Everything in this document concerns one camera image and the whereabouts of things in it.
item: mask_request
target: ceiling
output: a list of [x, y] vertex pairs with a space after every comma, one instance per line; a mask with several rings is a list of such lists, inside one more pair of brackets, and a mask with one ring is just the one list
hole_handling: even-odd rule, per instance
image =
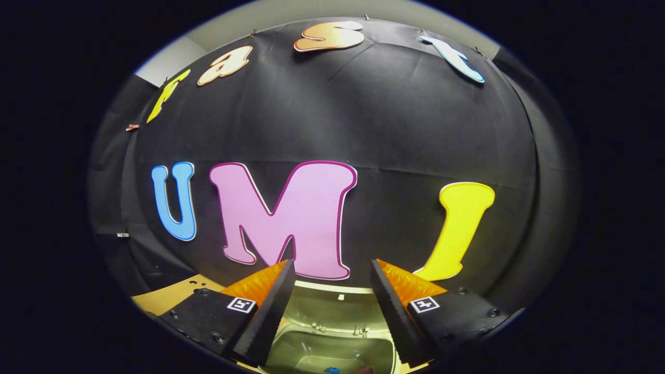
[[490, 59], [499, 45], [441, 11], [407, 0], [258, 0], [228, 11], [186, 36], [207, 51], [284, 23], [315, 17], [351, 16], [385, 19], [419, 27], [478, 47]]

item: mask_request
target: letter u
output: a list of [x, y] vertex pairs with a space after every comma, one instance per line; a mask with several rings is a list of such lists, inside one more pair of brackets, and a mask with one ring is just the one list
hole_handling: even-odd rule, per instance
[[196, 219], [194, 218], [194, 207], [192, 206], [192, 191], [190, 190], [190, 179], [194, 175], [194, 165], [191, 162], [179, 162], [173, 165], [173, 177], [178, 187], [178, 200], [180, 202], [181, 222], [176, 222], [171, 216], [168, 208], [168, 197], [166, 196], [166, 178], [168, 169], [165, 166], [155, 166], [152, 169], [152, 183], [155, 189], [155, 202], [157, 213], [164, 228], [176, 238], [188, 242], [196, 236]]

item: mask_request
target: bolt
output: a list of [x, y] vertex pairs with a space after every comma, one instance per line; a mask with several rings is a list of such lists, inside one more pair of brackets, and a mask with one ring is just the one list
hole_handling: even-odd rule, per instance
[[226, 343], [226, 339], [224, 339], [224, 337], [223, 337], [223, 336], [220, 336], [218, 333], [213, 333], [213, 334], [212, 334], [212, 339], [213, 339], [214, 341], [218, 342], [219, 344], [224, 344], [224, 343]]

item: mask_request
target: letter m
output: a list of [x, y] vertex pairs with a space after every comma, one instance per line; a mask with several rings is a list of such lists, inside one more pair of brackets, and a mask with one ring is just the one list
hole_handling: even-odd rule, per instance
[[354, 168], [333, 161], [296, 166], [274, 212], [265, 205], [245, 165], [219, 164], [210, 170], [210, 180], [219, 194], [226, 257], [241, 264], [256, 263], [246, 235], [266, 265], [272, 266], [293, 240], [296, 274], [324, 280], [349, 277], [350, 270], [342, 263], [340, 234], [344, 198], [357, 181]]

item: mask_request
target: orange soft pad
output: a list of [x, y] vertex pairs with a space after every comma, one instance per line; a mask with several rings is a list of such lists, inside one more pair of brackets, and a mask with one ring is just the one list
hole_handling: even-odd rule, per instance
[[265, 268], [260, 272], [256, 272], [249, 277], [226, 287], [222, 290], [222, 293], [233, 297], [254, 300], [256, 301], [257, 306], [261, 307], [261, 304], [268, 296], [270, 289], [275, 284], [275, 280], [277, 280], [277, 276], [286, 263], [287, 260], [284, 260], [272, 265], [270, 268]]
[[445, 288], [439, 287], [430, 281], [426, 281], [404, 269], [400, 269], [397, 266], [390, 265], [379, 259], [376, 259], [376, 261], [381, 265], [392, 289], [395, 290], [395, 293], [397, 293], [397, 296], [400, 298], [404, 307], [406, 307], [410, 301], [446, 292]]

